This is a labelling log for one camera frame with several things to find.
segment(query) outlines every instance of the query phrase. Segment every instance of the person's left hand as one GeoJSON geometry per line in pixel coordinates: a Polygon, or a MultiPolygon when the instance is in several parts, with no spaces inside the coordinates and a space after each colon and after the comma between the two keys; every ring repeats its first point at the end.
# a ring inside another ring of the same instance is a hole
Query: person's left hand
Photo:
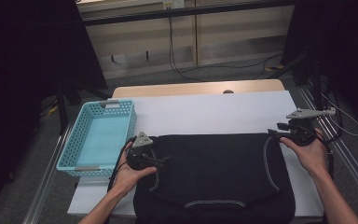
{"type": "Polygon", "coordinates": [[[128,193],[130,190],[135,187],[138,180],[146,175],[151,175],[157,171],[156,167],[147,167],[140,171],[135,171],[130,168],[127,164],[126,159],[126,151],[132,146],[132,142],[129,142],[124,152],[121,155],[120,162],[118,163],[118,167],[120,167],[117,171],[117,177],[113,188],[119,188],[123,190],[125,193],[128,193]]]}

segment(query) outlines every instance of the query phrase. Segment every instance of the teal plastic basket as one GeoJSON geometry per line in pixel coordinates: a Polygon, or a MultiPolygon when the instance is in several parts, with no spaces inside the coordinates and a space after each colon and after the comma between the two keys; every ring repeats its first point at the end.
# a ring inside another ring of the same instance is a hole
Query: teal plastic basket
{"type": "Polygon", "coordinates": [[[57,169],[69,175],[111,175],[121,148],[133,137],[132,100],[85,103],[63,148],[57,169]]]}

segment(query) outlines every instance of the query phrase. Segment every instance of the gray carpet floor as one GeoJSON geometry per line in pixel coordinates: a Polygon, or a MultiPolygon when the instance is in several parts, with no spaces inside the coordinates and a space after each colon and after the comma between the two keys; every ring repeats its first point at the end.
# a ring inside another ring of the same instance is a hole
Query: gray carpet floor
{"type": "MultiPolygon", "coordinates": [[[[247,64],[259,63],[260,60],[240,61],[233,63],[223,63],[224,66],[245,66],[247,64]]],[[[266,63],[266,66],[278,65],[280,57],[273,58],[266,63]]],[[[229,68],[229,67],[208,67],[184,73],[185,76],[197,78],[204,81],[228,81],[245,80],[267,77],[270,73],[263,72],[264,67],[261,63],[258,66],[248,68],[229,68]]],[[[299,95],[297,86],[293,82],[293,74],[289,73],[281,78],[284,87],[290,91],[297,106],[306,107],[303,99],[299,95]]],[[[136,86],[136,85],[155,85],[168,83],[188,83],[197,82],[194,79],[181,77],[172,70],[144,74],[134,77],[119,77],[107,80],[109,94],[117,87],[136,86]]],[[[99,100],[86,92],[79,93],[83,102],[99,100]]],[[[42,105],[50,103],[54,97],[49,97],[41,102],[42,105]]],[[[340,99],[341,107],[349,114],[355,116],[344,99],[340,99]]],[[[66,103],[69,120],[75,120],[81,105],[69,105],[66,103]]],[[[346,129],[358,132],[358,127],[349,119],[344,117],[346,129]]],[[[44,116],[39,120],[37,129],[31,142],[28,145],[19,166],[14,171],[15,179],[7,183],[0,194],[0,223],[22,223],[31,202],[40,185],[49,159],[53,154],[59,139],[60,118],[58,113],[51,116],[44,116]]],[[[344,133],[341,137],[350,149],[354,158],[358,161],[358,137],[344,133]]],[[[349,202],[354,211],[358,214],[358,185],[351,176],[349,170],[336,155],[335,177],[338,188],[341,190],[345,199],[349,202]]],[[[75,185],[78,177],[71,177],[62,172],[55,172],[52,185],[49,188],[48,197],[44,201],[44,206],[40,212],[37,223],[77,223],[80,218],[66,214],[66,211],[75,192],[75,185]]],[[[295,218],[292,223],[308,223],[319,218],[302,217],[295,218]]],[[[112,223],[134,223],[130,218],[113,218],[112,223]]]]}

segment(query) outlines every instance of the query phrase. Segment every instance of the black garment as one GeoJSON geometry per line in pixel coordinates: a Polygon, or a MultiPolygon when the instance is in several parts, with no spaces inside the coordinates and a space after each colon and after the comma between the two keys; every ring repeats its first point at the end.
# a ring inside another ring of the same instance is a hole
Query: black garment
{"type": "Polygon", "coordinates": [[[137,223],[288,223],[295,198],[278,142],[266,133],[152,137],[159,159],[137,185],[137,223]]]}

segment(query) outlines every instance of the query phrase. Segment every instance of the person's right hand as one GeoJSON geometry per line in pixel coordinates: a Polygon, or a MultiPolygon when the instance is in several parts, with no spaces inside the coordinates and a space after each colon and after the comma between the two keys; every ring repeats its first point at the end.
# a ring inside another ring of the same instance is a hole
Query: person's right hand
{"type": "MultiPolygon", "coordinates": [[[[322,137],[322,131],[315,129],[316,133],[322,137]]],[[[326,148],[318,140],[315,139],[311,144],[299,147],[292,140],[282,137],[281,142],[290,147],[297,155],[301,165],[310,173],[315,175],[321,170],[327,171],[326,168],[326,148]]]]}

